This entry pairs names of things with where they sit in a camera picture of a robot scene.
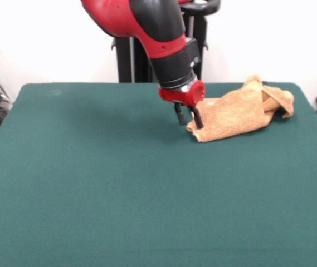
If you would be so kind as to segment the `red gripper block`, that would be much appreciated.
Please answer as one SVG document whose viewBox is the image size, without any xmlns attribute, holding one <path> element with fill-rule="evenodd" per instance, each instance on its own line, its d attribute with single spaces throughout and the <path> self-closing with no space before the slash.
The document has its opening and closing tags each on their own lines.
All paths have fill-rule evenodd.
<svg viewBox="0 0 317 267">
<path fill-rule="evenodd" d="M 189 110 L 193 114 L 196 127 L 199 130 L 203 128 L 200 113 L 195 107 L 198 102 L 203 101 L 206 95 L 206 86 L 202 81 L 192 81 L 183 87 L 173 90 L 159 88 L 158 91 L 162 100 L 166 102 L 174 102 L 174 110 L 181 126 L 186 124 L 186 119 L 182 112 L 182 106 L 189 106 Z"/>
</svg>

